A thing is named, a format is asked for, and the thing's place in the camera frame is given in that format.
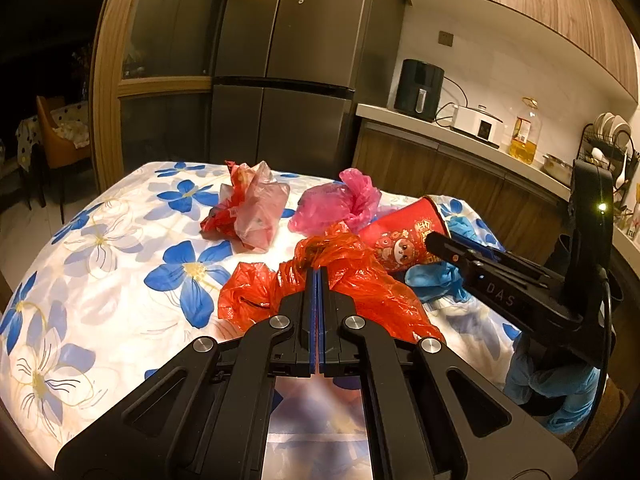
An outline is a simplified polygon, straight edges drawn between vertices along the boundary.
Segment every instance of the silver screw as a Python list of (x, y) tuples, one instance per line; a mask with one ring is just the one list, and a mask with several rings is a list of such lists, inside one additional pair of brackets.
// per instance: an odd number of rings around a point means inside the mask
[(420, 346), (425, 352), (435, 354), (442, 348), (442, 343), (434, 337), (426, 337), (422, 340)]
[(213, 341), (208, 337), (199, 337), (193, 342), (193, 349), (196, 352), (208, 352), (213, 348)]
[(269, 320), (269, 324), (273, 328), (281, 329), (289, 326), (289, 318), (287, 316), (273, 316)]
[(349, 316), (344, 320), (344, 324), (353, 330), (358, 330), (364, 326), (364, 319), (360, 316)]

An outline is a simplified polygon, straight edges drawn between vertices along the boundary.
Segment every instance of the glass panel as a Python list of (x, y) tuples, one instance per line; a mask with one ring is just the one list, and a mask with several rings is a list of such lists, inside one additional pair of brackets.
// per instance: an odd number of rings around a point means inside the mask
[(154, 160), (206, 162), (210, 102), (209, 93), (121, 99), (125, 172)]
[(225, 0), (135, 0), (122, 78), (206, 75)]

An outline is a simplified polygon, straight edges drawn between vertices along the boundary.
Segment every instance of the lower cabinet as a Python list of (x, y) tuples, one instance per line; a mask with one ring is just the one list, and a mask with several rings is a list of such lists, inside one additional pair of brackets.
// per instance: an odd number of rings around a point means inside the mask
[(566, 223), (566, 203), (501, 168), (473, 162), (473, 155), (435, 143), (430, 148), (364, 126), (353, 167), (387, 192), (464, 200), (507, 250), (543, 264)]

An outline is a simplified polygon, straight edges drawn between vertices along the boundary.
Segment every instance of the rice cooker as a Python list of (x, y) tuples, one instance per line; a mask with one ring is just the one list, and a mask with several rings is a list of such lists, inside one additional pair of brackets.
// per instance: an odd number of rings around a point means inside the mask
[(504, 133), (500, 119), (488, 113), (482, 105), (478, 105), (478, 108), (455, 105), (453, 108), (450, 125), (452, 130), (476, 137), (485, 144), (499, 148)]

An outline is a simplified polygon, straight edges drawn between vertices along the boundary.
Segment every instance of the white countertop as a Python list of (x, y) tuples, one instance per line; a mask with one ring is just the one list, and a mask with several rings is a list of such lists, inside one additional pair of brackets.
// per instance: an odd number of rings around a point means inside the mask
[(472, 153), (479, 158), (483, 158), (488, 162), (496, 164), (505, 170), (511, 171), (511, 173), (515, 173), (526, 180), (537, 184), (563, 200), (569, 200), (570, 192), (567, 186), (560, 184), (556, 179), (551, 178), (548, 174), (537, 170), (529, 164), (520, 162), (507, 153), (492, 148), (479, 140), (474, 140), (466, 135), (438, 126), (435, 123), (428, 123), (427, 121), (409, 117), (408, 115), (400, 114), (393, 110), (388, 110), (388, 108), (358, 104), (356, 115), (370, 121), (407, 130), (414, 134), (433, 139), (436, 142), (448, 144), (458, 148), (459, 150)]

